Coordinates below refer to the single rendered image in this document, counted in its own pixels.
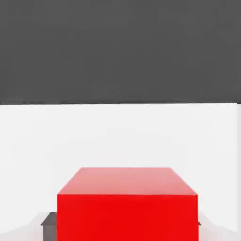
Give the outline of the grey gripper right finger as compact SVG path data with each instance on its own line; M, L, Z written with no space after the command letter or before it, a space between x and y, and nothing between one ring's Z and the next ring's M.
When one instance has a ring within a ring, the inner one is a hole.
M198 213L199 241L238 241L238 233L214 225L203 212Z

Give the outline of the small red cube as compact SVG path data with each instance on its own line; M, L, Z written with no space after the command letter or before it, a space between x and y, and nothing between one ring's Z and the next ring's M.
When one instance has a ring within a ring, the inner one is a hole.
M81 168L57 195L57 241L199 241L198 195L171 168Z

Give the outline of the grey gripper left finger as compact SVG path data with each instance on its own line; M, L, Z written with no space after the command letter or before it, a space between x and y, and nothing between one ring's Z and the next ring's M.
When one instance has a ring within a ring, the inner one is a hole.
M56 212L41 212L27 225L3 234L3 241L57 241Z

